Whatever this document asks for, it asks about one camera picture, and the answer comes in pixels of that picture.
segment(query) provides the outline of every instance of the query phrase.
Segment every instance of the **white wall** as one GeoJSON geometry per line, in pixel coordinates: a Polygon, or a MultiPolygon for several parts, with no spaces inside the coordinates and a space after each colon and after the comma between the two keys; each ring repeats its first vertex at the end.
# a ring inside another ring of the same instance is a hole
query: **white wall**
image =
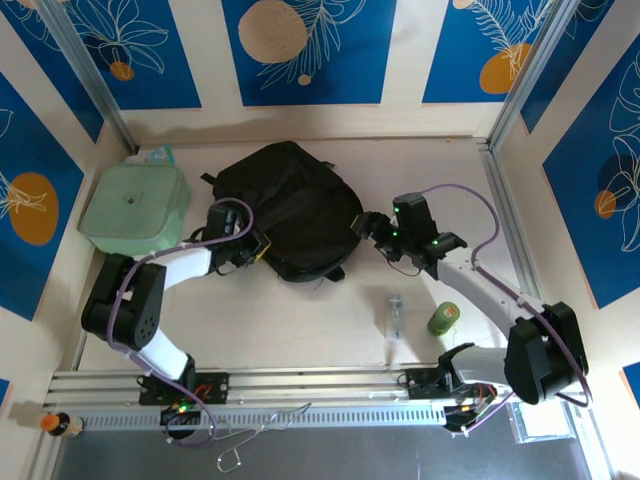
{"type": "Polygon", "coordinates": [[[221,1],[170,0],[203,107],[127,111],[124,117],[140,144],[486,136],[502,103],[422,105],[449,1],[398,0],[380,105],[244,108],[221,1]]]}
{"type": "Polygon", "coordinates": [[[542,164],[639,33],[637,0],[617,0],[532,134],[517,121],[498,149],[547,300],[563,300],[578,315],[608,453],[617,469],[635,476],[640,410],[619,372],[640,360],[640,290],[595,307],[542,164]]]}
{"type": "Polygon", "coordinates": [[[0,15],[0,71],[83,170],[85,177],[32,322],[0,308],[0,378],[13,385],[0,414],[0,477],[23,478],[39,435],[51,374],[74,347],[76,314],[94,249],[76,230],[96,168],[125,156],[108,127],[94,145],[36,61],[0,15]]]}

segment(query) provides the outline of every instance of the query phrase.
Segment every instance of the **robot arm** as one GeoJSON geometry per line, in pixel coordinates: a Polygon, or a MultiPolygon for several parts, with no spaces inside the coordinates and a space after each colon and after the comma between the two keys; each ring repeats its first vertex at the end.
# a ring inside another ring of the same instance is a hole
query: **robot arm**
{"type": "MultiPolygon", "coordinates": [[[[213,205],[206,226],[199,229],[202,241],[231,236],[244,220],[233,208],[213,205]]],[[[165,290],[191,278],[218,271],[231,262],[247,265],[268,248],[269,241],[251,230],[244,237],[215,246],[196,245],[142,265],[129,284],[118,309],[113,327],[113,341],[120,350],[143,369],[151,368],[162,377],[192,390],[195,362],[169,340],[159,327],[162,297],[165,290]]],[[[135,260],[119,254],[108,255],[82,313],[82,328],[107,341],[107,327],[124,277],[135,260]]]]}
{"type": "Polygon", "coordinates": [[[416,381],[423,385],[426,397],[430,390],[453,393],[463,384],[484,382],[509,385],[523,401],[537,404],[576,381],[572,366],[532,310],[558,332],[587,373],[580,330],[569,307],[544,305],[526,295],[474,259],[460,237],[438,232],[422,194],[402,195],[393,203],[396,222],[381,213],[366,212],[352,229],[362,238],[375,240],[376,248],[389,261],[406,255],[415,267],[462,293],[508,339],[507,349],[468,343],[443,354],[437,371],[423,372],[416,381]],[[505,289],[515,293],[508,295],[505,289]]]}

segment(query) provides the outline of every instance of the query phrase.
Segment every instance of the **orange circle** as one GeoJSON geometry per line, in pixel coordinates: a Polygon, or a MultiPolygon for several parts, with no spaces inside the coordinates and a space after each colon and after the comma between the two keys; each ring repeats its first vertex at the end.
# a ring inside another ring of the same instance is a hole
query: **orange circle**
{"type": "Polygon", "coordinates": [[[18,175],[11,182],[9,195],[15,201],[9,218],[16,235],[31,245],[49,243],[58,226],[59,208],[56,190],[47,177],[39,173],[18,175]]]}
{"type": "Polygon", "coordinates": [[[282,63],[296,58],[309,41],[304,19],[282,0],[252,2],[238,23],[240,43],[260,63],[282,63]]]}
{"type": "MultiPolygon", "coordinates": [[[[17,0],[19,4],[24,7],[27,7],[31,10],[35,10],[37,8],[35,0],[17,0]]],[[[64,3],[67,0],[58,0],[58,3],[64,3]]]]}
{"type": "Polygon", "coordinates": [[[40,428],[45,432],[51,432],[60,425],[60,418],[53,413],[48,413],[40,419],[40,428]]]}
{"type": "Polygon", "coordinates": [[[480,88],[492,94],[507,93],[511,90],[530,50],[530,44],[519,43],[491,57],[482,67],[480,88]]]}
{"type": "Polygon", "coordinates": [[[616,196],[609,190],[601,191],[596,197],[596,213],[605,220],[616,213],[616,196]]]}
{"type": "Polygon", "coordinates": [[[453,0],[453,8],[457,8],[458,10],[469,8],[473,2],[475,2],[475,0],[453,0]]]}
{"type": "Polygon", "coordinates": [[[111,75],[116,77],[121,82],[128,82],[133,78],[134,75],[134,71],[133,68],[131,68],[131,65],[119,60],[109,65],[109,71],[111,72],[111,75]]]}

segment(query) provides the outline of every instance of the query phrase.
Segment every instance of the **metal frame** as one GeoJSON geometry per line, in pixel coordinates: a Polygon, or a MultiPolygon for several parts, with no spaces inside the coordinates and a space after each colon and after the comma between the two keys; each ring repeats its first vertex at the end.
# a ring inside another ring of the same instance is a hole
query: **metal frame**
{"type": "Polygon", "coordinates": [[[521,73],[516,77],[511,91],[502,106],[502,110],[500,110],[498,119],[487,137],[489,150],[491,152],[494,152],[498,145],[504,140],[509,128],[520,115],[522,105],[524,105],[529,93],[531,93],[533,86],[540,77],[551,53],[560,40],[560,37],[564,34],[564,29],[581,0],[550,1],[554,1],[555,5],[549,14],[548,20],[543,25],[538,38],[534,42],[529,55],[527,55],[524,65],[520,70],[521,73]]]}
{"type": "Polygon", "coordinates": [[[489,151],[488,145],[480,145],[480,156],[487,174],[489,188],[496,202],[500,224],[504,231],[507,248],[513,259],[516,276],[520,288],[529,295],[545,299],[544,291],[538,279],[533,261],[531,260],[531,250],[522,236],[521,222],[518,213],[514,208],[511,192],[504,181],[504,173],[496,155],[489,151]]]}
{"type": "MultiPolygon", "coordinates": [[[[303,407],[287,410],[270,408],[225,408],[213,409],[215,425],[222,429],[258,429],[269,424],[277,429],[286,428],[330,428],[330,427],[384,427],[444,425],[444,409],[434,405],[384,405],[380,407],[303,407]],[[304,408],[292,419],[292,412],[304,408]]],[[[115,410],[82,412],[85,432],[122,432],[162,430],[158,424],[159,411],[115,410]]],[[[206,414],[192,418],[172,430],[208,430],[211,422],[206,414]]]]}
{"type": "Polygon", "coordinates": [[[57,0],[35,0],[35,4],[40,18],[51,32],[51,36],[60,47],[67,63],[73,69],[102,118],[111,125],[125,150],[129,154],[136,153],[138,147],[120,115],[118,104],[64,7],[57,0]]]}
{"type": "MultiPolygon", "coordinates": [[[[231,369],[227,404],[215,408],[354,407],[408,404],[409,394],[398,377],[407,368],[436,365],[231,369]]],[[[222,372],[204,369],[202,372],[222,372]]],[[[44,410],[99,411],[138,409],[138,371],[57,372],[44,401],[44,410]]],[[[411,405],[455,405],[453,399],[437,402],[411,400],[411,405]]]]}
{"type": "Polygon", "coordinates": [[[582,451],[585,452],[585,460],[591,476],[593,478],[614,478],[613,467],[597,429],[593,410],[583,410],[571,405],[569,411],[576,437],[580,441],[582,451]]]}

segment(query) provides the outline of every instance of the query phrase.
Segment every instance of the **green can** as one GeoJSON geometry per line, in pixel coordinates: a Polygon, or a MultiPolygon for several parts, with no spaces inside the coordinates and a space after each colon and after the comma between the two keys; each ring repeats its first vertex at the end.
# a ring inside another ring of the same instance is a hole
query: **green can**
{"type": "Polygon", "coordinates": [[[460,318],[460,309],[455,303],[444,302],[436,309],[427,323],[431,335],[440,337],[447,333],[460,318]]]}

